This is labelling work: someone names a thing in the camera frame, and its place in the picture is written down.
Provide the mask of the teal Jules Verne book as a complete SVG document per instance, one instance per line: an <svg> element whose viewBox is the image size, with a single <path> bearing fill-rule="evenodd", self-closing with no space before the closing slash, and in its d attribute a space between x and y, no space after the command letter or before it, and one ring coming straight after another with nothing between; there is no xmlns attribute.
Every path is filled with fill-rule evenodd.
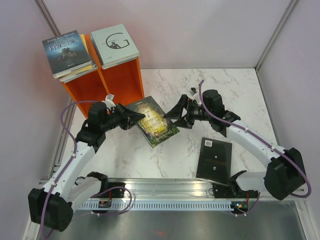
<svg viewBox="0 0 320 240"><path fill-rule="evenodd" d="M139 55L131 55L131 56L127 56L127 57L100 57L101 60L101 66L102 69L108 69L108 68L112 68L115 67L117 65L121 65L124 64L126 62L135 60L136 58L138 58Z"/></svg>

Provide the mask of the dark Wuthering Heights book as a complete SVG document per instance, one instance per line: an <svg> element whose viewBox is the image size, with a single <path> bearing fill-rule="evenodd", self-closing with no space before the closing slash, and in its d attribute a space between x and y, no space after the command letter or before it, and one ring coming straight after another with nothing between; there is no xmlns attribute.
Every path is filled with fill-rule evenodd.
<svg viewBox="0 0 320 240"><path fill-rule="evenodd" d="M42 44L55 79L93 63L77 30L43 40Z"/></svg>

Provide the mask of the yellow book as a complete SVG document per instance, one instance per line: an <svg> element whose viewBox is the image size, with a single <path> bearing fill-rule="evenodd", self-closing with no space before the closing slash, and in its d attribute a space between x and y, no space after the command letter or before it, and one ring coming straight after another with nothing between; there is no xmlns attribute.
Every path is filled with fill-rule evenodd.
<svg viewBox="0 0 320 240"><path fill-rule="evenodd" d="M87 53L89 54L89 51L88 51L88 47L87 47L87 43L86 43L84 34L80 34L79 36L80 36L80 38L81 38L81 41L82 41L82 43L83 43L83 45L84 45ZM82 67L82 68L76 69L76 70L73 71L72 73L73 73L73 74L78 74L78 73L82 73L82 72L85 72L85 71L88 71L88 70L91 70L91 69L95 68L95 67L96 67L95 62L94 62L93 60L91 60L91 61L92 61L92 63L91 63L90 65L87 65L87 66L84 66L84 67Z"/></svg>

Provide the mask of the green garden book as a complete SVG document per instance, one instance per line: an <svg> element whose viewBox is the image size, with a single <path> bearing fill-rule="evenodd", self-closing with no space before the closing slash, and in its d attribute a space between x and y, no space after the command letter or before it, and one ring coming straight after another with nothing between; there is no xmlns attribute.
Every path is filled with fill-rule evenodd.
<svg viewBox="0 0 320 240"><path fill-rule="evenodd" d="M147 96L125 107L145 115L143 119L138 121L137 127L152 148L180 132L170 119L164 118L165 112L152 96Z"/></svg>

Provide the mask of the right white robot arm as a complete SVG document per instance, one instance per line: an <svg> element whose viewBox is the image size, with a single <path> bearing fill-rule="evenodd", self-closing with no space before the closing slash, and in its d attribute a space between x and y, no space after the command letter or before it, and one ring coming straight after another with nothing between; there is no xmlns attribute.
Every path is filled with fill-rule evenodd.
<svg viewBox="0 0 320 240"><path fill-rule="evenodd" d="M234 112L226 110L217 90L196 93L200 100L183 94L164 118L174 120L177 127L191 129L195 121L207 121L214 131L229 138L255 156L264 171L242 170L229 179L228 191L240 197L246 191L267 191L283 200L303 185L309 186L301 153L294 147L285 149L269 143Z"/></svg>

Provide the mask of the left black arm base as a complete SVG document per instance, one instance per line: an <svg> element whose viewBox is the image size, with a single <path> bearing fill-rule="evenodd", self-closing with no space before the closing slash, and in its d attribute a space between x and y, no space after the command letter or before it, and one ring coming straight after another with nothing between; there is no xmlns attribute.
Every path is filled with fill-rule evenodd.
<svg viewBox="0 0 320 240"><path fill-rule="evenodd" d="M107 199L108 201L113 198L123 198L125 190L120 187L125 187L124 182L111 182L107 186L101 186L98 193L95 193L91 198L102 198Z"/></svg>

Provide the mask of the black book with barcode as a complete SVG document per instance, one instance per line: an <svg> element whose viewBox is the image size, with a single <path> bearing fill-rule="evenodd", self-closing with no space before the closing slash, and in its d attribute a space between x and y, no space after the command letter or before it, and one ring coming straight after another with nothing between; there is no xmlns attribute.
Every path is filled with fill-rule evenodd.
<svg viewBox="0 0 320 240"><path fill-rule="evenodd" d="M203 137L195 178L228 186L231 177L232 148L230 142Z"/></svg>

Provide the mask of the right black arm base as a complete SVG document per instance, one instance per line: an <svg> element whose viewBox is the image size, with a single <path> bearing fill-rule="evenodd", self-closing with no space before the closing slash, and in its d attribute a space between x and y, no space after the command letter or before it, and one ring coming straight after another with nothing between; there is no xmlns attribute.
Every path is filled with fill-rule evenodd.
<svg viewBox="0 0 320 240"><path fill-rule="evenodd" d="M256 199L258 191L241 189L232 189L230 186L212 183L210 193L217 199Z"/></svg>

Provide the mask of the pale Great Gatsby book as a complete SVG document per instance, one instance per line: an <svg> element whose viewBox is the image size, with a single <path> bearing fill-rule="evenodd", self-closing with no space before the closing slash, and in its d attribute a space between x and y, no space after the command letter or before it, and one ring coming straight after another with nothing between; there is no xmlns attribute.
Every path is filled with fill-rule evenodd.
<svg viewBox="0 0 320 240"><path fill-rule="evenodd" d="M99 59L100 57L140 56L138 48L123 24L93 31L90 38Z"/></svg>

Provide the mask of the purple galaxy Crusoe book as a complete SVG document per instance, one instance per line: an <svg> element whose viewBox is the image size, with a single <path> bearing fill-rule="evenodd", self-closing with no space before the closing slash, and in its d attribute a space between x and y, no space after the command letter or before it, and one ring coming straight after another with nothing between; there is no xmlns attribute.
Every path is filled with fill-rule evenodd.
<svg viewBox="0 0 320 240"><path fill-rule="evenodd" d="M61 77L61 78L59 79L59 81L60 81L61 83L68 83L68 82L70 82L70 81L72 81L72 80L74 80L74 79L77 79L77 78L79 78L79 77L82 77L82 76L84 76L84 75L86 75L86 74L88 74L88 73L91 73L91 72L93 72L93 71L95 71L95 70L97 70L97 69L98 69L98 67L94 64L91 69L88 69L88 70L83 71L83 72L68 74L68 75L66 75L66 76Z"/></svg>

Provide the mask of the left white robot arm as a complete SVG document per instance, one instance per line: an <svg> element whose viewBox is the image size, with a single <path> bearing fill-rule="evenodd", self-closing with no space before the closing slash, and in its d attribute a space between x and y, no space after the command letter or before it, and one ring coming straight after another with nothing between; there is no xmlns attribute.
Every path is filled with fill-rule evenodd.
<svg viewBox="0 0 320 240"><path fill-rule="evenodd" d="M102 173L91 172L78 185L75 181L106 140L106 132L117 127L129 130L145 117L111 100L90 104L87 119L72 138L69 159L42 188L33 188L28 195L30 220L41 227L63 232L83 203L109 193L108 177Z"/></svg>

